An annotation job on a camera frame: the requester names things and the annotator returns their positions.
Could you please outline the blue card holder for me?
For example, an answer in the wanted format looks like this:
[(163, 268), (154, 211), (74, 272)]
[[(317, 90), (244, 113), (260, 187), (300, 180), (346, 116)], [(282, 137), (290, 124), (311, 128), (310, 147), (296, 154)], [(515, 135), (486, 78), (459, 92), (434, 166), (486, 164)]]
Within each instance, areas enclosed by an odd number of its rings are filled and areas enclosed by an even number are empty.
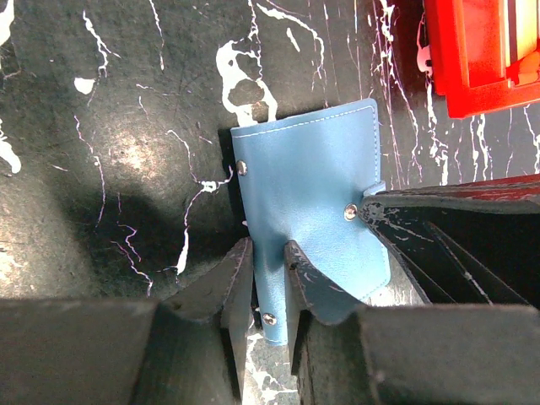
[(284, 246), (296, 241), (315, 267), (357, 300), (390, 281), (388, 253), (357, 218), (381, 192), (381, 145), (372, 99), (231, 131), (267, 342), (288, 341)]

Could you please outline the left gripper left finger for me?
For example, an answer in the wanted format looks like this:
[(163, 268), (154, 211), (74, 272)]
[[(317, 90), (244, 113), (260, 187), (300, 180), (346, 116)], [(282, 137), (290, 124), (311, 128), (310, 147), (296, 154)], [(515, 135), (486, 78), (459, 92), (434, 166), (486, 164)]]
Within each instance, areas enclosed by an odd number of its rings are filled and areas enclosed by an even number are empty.
[(239, 404), (253, 246), (167, 300), (3, 300), (4, 404)]

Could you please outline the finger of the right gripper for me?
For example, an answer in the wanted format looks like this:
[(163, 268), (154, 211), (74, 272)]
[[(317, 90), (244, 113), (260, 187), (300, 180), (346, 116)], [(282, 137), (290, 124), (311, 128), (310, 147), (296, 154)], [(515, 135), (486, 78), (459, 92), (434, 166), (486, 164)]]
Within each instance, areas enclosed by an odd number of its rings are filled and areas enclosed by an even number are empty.
[(539, 177), (364, 197), (360, 219), (426, 302), (539, 305)]

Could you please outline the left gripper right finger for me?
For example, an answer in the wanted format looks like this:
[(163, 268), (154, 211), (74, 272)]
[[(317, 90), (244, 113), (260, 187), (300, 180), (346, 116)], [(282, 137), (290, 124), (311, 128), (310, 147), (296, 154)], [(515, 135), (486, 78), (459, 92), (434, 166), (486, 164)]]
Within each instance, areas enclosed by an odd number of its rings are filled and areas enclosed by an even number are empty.
[(539, 313), (365, 305), (284, 247), (291, 371), (304, 404), (536, 404)]

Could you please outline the red plastic bin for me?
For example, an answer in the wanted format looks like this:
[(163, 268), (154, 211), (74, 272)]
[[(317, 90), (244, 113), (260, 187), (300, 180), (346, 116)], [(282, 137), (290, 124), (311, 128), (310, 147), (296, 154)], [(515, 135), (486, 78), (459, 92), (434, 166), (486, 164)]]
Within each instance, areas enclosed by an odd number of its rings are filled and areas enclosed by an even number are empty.
[(435, 91), (449, 117), (539, 100), (539, 38), (535, 51), (506, 66), (504, 1), (427, 1), (424, 10)]

